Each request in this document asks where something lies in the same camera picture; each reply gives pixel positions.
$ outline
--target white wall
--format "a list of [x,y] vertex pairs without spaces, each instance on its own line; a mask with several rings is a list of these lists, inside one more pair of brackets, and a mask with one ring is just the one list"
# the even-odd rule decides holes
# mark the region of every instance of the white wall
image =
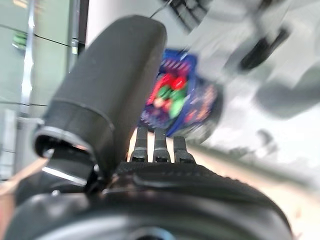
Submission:
[[[128,15],[150,17],[162,6],[160,0],[90,0],[86,41],[90,44],[107,26],[115,20]],[[155,20],[162,22],[167,30],[167,45],[184,48],[188,33],[169,7],[159,12]]]

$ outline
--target lever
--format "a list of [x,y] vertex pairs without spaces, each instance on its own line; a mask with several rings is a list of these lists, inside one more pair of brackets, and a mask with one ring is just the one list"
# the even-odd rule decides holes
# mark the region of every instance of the lever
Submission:
[[138,127],[134,150],[130,157],[130,162],[148,162],[148,131],[145,127]]
[[194,156],[187,151],[186,140],[182,136],[173,138],[174,162],[184,164],[196,164]]
[[154,130],[154,163],[171,163],[170,155],[167,149],[166,130],[156,128]]
[[80,147],[109,179],[126,159],[166,40],[164,25],[148,17],[112,23],[82,53],[51,100],[34,133],[35,152],[44,157],[61,143]]

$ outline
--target black handle grip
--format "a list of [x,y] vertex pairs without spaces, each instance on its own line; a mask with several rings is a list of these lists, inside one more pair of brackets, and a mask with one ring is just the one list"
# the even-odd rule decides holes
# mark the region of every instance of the black handle grip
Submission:
[[166,40],[165,27],[142,16],[104,30],[53,97],[34,134],[37,154],[43,156],[52,139],[81,145],[108,175],[126,157]]

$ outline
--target wire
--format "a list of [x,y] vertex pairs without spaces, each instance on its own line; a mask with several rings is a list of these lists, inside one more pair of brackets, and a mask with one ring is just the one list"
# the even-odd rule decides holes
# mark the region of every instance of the wire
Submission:
[[[6,25],[4,25],[4,24],[0,24],[0,28],[12,30],[12,31],[19,32],[19,33],[24,33],[24,31],[21,31],[21,30],[19,30],[19,29],[14,28],[14,27],[6,26]],[[34,35],[35,37],[37,37],[37,38],[40,38],[40,39],[43,39],[43,40],[47,40],[47,41],[52,42],[52,43],[60,44],[60,45],[62,45],[62,46],[66,46],[66,47],[71,47],[71,46],[68,45],[68,44],[64,44],[64,43],[59,42],[59,41],[51,40],[51,39],[49,39],[49,38],[40,36],[40,35],[35,34],[35,33],[34,33],[33,35]]]
[[161,7],[159,7],[151,16],[150,19],[152,19],[156,14],[161,12],[163,9],[165,9],[168,5],[170,5],[174,0],[169,0],[165,4],[163,4]]
[[47,107],[48,106],[48,105],[44,105],[44,104],[33,104],[33,103],[25,104],[25,103],[15,102],[15,101],[0,101],[0,104],[36,106],[36,107]]

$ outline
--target green item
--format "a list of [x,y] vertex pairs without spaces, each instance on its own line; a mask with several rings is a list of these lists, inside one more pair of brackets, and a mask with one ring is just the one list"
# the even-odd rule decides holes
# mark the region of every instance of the green item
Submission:
[[172,103],[169,111],[169,116],[171,119],[178,117],[184,104],[185,104],[185,98],[179,98]]
[[171,94],[171,88],[169,85],[165,85],[163,87],[160,88],[160,90],[158,91],[158,93],[156,94],[157,98],[162,98],[164,100],[168,99],[170,94]]
[[26,50],[27,45],[27,33],[17,31],[14,33],[12,45],[20,50]]
[[170,94],[170,98],[173,101],[176,101],[178,99],[184,99],[186,96],[187,96],[187,93],[186,93],[185,89],[175,90],[175,91],[172,91],[171,94]]

